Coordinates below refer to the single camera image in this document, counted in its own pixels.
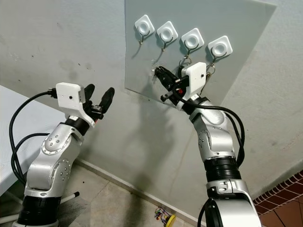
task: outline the brown tile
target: brown tile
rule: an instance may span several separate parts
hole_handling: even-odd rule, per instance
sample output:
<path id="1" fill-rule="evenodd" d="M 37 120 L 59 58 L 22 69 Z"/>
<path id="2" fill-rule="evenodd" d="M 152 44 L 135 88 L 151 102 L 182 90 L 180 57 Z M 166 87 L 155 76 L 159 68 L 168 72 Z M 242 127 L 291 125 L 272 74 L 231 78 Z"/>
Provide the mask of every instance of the brown tile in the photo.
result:
<path id="1" fill-rule="evenodd" d="M 269 211 L 268 209 L 266 209 L 266 208 L 263 208 L 263 207 L 261 207 L 261 206 L 255 206 L 256 207 L 256 210 L 257 210 L 257 212 L 259 212 L 259 213 L 261 213 L 261 214 L 264 214 L 266 211 Z"/>
<path id="2" fill-rule="evenodd" d="M 277 193 L 276 195 L 279 196 L 279 197 L 282 197 L 286 200 L 291 200 L 291 199 L 293 199 L 294 197 L 297 196 L 297 194 L 295 194 L 293 192 L 290 192 L 290 191 L 287 191 L 287 190 L 282 190 L 279 193 Z"/>
<path id="3" fill-rule="evenodd" d="M 299 202 L 303 204 L 303 195 L 298 198 Z"/>
<path id="4" fill-rule="evenodd" d="M 277 196 L 275 196 L 275 195 L 272 196 L 272 197 L 270 197 L 270 198 L 268 198 L 267 200 L 270 201 L 270 202 L 273 202 L 273 203 L 275 203 L 275 204 L 277 204 L 277 205 L 281 205 L 282 203 L 287 202 L 287 200 L 282 199 L 282 198 L 280 198 L 280 197 L 277 197 Z"/>
<path id="5" fill-rule="evenodd" d="M 300 205 L 300 210 L 301 210 L 301 219 L 302 219 L 302 222 L 303 222 L 303 204 L 299 204 Z"/>
<path id="6" fill-rule="evenodd" d="M 254 201 L 255 201 L 256 203 L 260 203 L 260 202 L 261 202 L 260 197 L 257 197 Z"/>
<path id="7" fill-rule="evenodd" d="M 277 205 L 276 204 L 273 204 L 271 202 L 268 202 L 268 201 L 263 201 L 259 204 L 260 206 L 264 207 L 264 208 L 267 208 L 269 210 L 273 209 L 273 208 L 276 208 Z"/>
<path id="8" fill-rule="evenodd" d="M 262 225 L 265 225 L 266 227 L 283 227 L 283 224 L 273 211 L 262 215 L 260 220 Z"/>
<path id="9" fill-rule="evenodd" d="M 295 179 L 293 176 L 291 178 L 289 178 L 292 182 L 297 182 L 298 180 Z"/>
<path id="10" fill-rule="evenodd" d="M 270 190 L 269 193 L 272 195 L 276 194 L 273 190 Z"/>
<path id="11" fill-rule="evenodd" d="M 277 194 L 278 192 L 280 192 L 280 190 L 277 189 L 277 187 L 274 187 L 272 191 L 273 191 L 275 194 Z"/>
<path id="12" fill-rule="evenodd" d="M 291 201 L 282 207 L 275 209 L 285 226 L 303 227 L 300 204 Z"/>
<path id="13" fill-rule="evenodd" d="M 292 185 L 292 184 L 293 184 L 290 180 L 286 180 L 285 183 L 286 183 L 287 185 Z"/>
<path id="14" fill-rule="evenodd" d="M 298 180 L 300 180 L 300 179 L 302 179 L 302 178 L 303 178 L 303 176 L 301 176 L 301 175 L 300 175 L 300 174 L 298 174 L 298 173 L 297 173 L 297 174 L 295 174 L 294 176 L 295 176 L 295 177 L 296 177 Z"/>
<path id="15" fill-rule="evenodd" d="M 298 194 L 303 194 L 303 185 L 299 183 L 294 183 L 293 185 L 289 186 L 287 190 L 290 190 Z"/>
<path id="16" fill-rule="evenodd" d="M 264 198 L 269 198 L 271 196 L 271 194 L 269 194 L 269 192 L 265 192 L 264 194 L 263 194 L 263 197 Z"/>
<path id="17" fill-rule="evenodd" d="M 284 182 L 282 182 L 280 185 L 282 186 L 282 188 L 286 188 L 287 187 L 287 185 Z"/>
<path id="18" fill-rule="evenodd" d="M 276 188 L 279 189 L 280 191 L 283 190 L 283 187 L 281 186 L 281 184 L 278 184 L 278 185 L 276 186 Z"/>

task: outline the black cable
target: black cable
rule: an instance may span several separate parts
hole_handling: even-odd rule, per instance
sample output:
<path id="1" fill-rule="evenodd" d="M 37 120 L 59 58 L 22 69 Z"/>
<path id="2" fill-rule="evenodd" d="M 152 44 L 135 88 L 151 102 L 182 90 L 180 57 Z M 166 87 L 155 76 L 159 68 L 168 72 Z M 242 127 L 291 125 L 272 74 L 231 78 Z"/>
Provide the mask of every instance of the black cable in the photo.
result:
<path id="1" fill-rule="evenodd" d="M 25 137 L 24 137 L 22 140 L 20 140 L 20 142 L 17 144 L 17 146 L 16 146 L 16 152 L 13 153 L 13 155 L 11 156 L 10 164 L 11 164 L 12 166 L 15 165 L 15 159 L 16 159 L 16 157 L 17 157 L 17 152 L 18 152 L 19 148 L 21 147 L 21 145 L 22 145 L 27 139 L 32 138 L 32 137 L 35 137 L 35 136 L 47 136 L 47 135 L 49 135 L 49 133 L 33 133 L 33 134 L 30 134 L 30 135 L 25 136 Z M 14 174 L 15 174 L 15 175 L 17 174 L 17 175 L 20 177 L 20 173 L 17 172 L 15 168 L 12 168 L 12 169 L 13 169 Z"/>
<path id="2" fill-rule="evenodd" d="M 26 181 L 25 181 L 25 178 L 24 176 L 22 175 L 22 170 L 21 170 L 21 166 L 20 166 L 20 163 L 19 163 L 19 159 L 16 155 L 16 147 L 15 147 L 15 142 L 14 142 L 14 137 L 13 137 L 13 125 L 14 125 L 14 122 L 15 122 L 15 119 L 17 117 L 17 115 L 19 114 L 19 112 L 28 104 L 30 103 L 31 101 L 33 101 L 34 99 L 38 98 L 38 97 L 41 97 L 41 96 L 44 96 L 44 95 L 52 95 L 52 91 L 46 91 L 46 92 L 42 92 L 42 93 L 39 93 L 31 98 L 29 98 L 28 100 L 26 100 L 13 114 L 11 120 L 10 120 L 10 123 L 9 123 L 9 141 L 10 141 L 10 146 L 11 146 L 11 149 L 12 149 L 12 152 L 13 152 L 13 156 L 14 156 L 14 162 L 16 164 L 15 165 L 12 165 L 12 169 L 13 169 L 13 172 L 14 174 L 16 175 L 16 177 L 18 178 L 18 180 L 20 180 L 22 182 L 22 184 L 25 184 Z"/>
<path id="3" fill-rule="evenodd" d="M 275 210 L 274 210 L 274 213 L 276 214 L 276 216 L 278 217 L 278 219 L 281 221 L 282 225 L 283 225 L 284 227 L 286 227 L 285 224 L 284 224 L 284 222 L 281 220 L 281 218 L 279 217 L 279 215 L 276 213 Z"/>
<path id="4" fill-rule="evenodd" d="M 201 209 L 201 211 L 200 211 L 200 213 L 199 213 L 198 222 L 197 222 L 197 226 L 198 226 L 198 227 L 201 227 L 201 222 L 202 222 L 202 217 L 203 217 L 203 214 L 204 214 L 204 211 L 205 211 L 205 206 L 206 206 L 206 204 L 207 204 L 210 200 L 212 200 L 212 199 L 211 199 L 211 198 L 208 198 L 208 200 L 206 200 L 206 202 L 204 203 L 204 205 L 203 205 L 203 207 L 202 207 L 202 209 Z"/>
<path id="5" fill-rule="evenodd" d="M 228 113 L 225 113 L 225 114 L 229 118 L 229 120 L 231 121 L 232 126 L 235 130 L 235 134 L 236 134 L 236 137 L 237 137 L 237 140 L 238 140 L 238 143 L 239 143 L 239 152 L 238 152 L 238 157 L 237 157 L 237 164 L 238 164 L 238 166 L 241 166 L 241 164 L 243 163 L 244 158 L 245 158 L 244 146 L 243 146 L 241 137 L 239 135 L 239 131 L 238 131 L 238 128 L 237 128 L 237 125 L 236 125 L 235 121 L 233 120 L 232 116 L 230 116 Z"/>
<path id="6" fill-rule="evenodd" d="M 232 115 L 236 120 L 237 122 L 239 123 L 239 126 L 240 126 L 240 131 L 241 131 L 241 142 L 242 142 L 242 146 L 244 147 L 244 141 L 245 141 L 245 130 L 244 130 L 244 125 L 241 121 L 241 118 L 232 110 L 228 109 L 228 108 L 225 108 L 225 107 L 222 107 L 222 106 L 215 106 L 215 105 L 199 105 L 199 104 L 194 104 L 192 102 L 189 102 L 189 101 L 186 101 L 184 100 L 183 98 L 181 98 L 179 96 L 179 94 L 177 93 L 177 91 L 175 90 L 175 88 L 172 89 L 172 93 L 174 94 L 174 96 L 181 102 L 187 104 L 187 105 L 191 105 L 193 107 L 196 107 L 196 108 L 199 108 L 199 109 L 206 109 L 206 110 L 221 110 L 221 111 L 224 111 L 224 112 L 227 112 L 229 113 L 230 115 Z M 234 124 L 235 128 L 234 130 L 235 131 L 238 131 L 237 127 L 236 127 L 236 124 Z M 244 157 L 245 154 L 244 154 L 244 149 L 241 149 L 241 154 L 240 154 L 240 157 Z"/>

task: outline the white table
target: white table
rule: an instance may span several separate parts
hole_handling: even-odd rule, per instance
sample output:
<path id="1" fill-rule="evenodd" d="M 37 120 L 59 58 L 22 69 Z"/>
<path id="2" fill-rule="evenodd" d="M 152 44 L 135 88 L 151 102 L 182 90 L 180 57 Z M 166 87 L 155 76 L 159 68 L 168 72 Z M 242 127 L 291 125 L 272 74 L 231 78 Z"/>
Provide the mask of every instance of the white table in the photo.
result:
<path id="1" fill-rule="evenodd" d="M 15 110 L 25 100 L 27 97 L 0 86 L 0 196 L 17 180 L 10 166 L 12 151 L 9 143 L 9 122 Z M 59 122 L 64 121 L 62 112 L 32 101 L 21 110 L 15 120 L 13 128 L 15 145 L 26 135 L 51 132 Z M 20 147 L 18 158 L 24 173 L 37 157 L 43 139 L 43 136 L 30 138 Z"/>

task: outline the white adhesive hook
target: white adhesive hook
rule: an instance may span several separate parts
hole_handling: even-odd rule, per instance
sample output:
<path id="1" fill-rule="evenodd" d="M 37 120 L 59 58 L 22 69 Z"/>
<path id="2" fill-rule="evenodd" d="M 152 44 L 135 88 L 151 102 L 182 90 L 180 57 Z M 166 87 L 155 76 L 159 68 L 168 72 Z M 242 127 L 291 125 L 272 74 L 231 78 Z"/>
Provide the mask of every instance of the white adhesive hook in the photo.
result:
<path id="1" fill-rule="evenodd" d="M 194 50 L 204 45 L 204 40 L 198 28 L 194 28 L 182 35 L 181 40 L 188 50 Z"/>
<path id="2" fill-rule="evenodd" d="M 167 21 L 164 25 L 157 29 L 157 34 L 164 42 L 162 51 L 165 51 L 166 45 L 175 41 L 178 38 L 178 33 L 170 21 Z"/>
<path id="3" fill-rule="evenodd" d="M 155 28 L 152 25 L 151 20 L 149 19 L 148 15 L 142 16 L 139 20 L 134 23 L 135 27 L 137 28 L 138 32 L 141 35 L 141 40 L 139 40 L 139 44 L 142 45 L 144 38 L 151 35 Z"/>
<path id="4" fill-rule="evenodd" d="M 210 42 L 207 46 L 215 58 L 225 57 L 232 53 L 232 46 L 226 35 Z"/>

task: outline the cable connector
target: cable connector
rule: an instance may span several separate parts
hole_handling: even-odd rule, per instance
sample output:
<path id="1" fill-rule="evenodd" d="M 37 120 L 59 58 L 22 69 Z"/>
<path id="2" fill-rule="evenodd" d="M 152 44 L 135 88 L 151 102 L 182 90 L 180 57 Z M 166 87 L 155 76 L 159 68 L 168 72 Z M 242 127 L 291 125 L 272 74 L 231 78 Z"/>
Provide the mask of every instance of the cable connector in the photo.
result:
<path id="1" fill-rule="evenodd" d="M 53 98 L 58 98 L 56 88 L 48 88 L 48 94 Z"/>

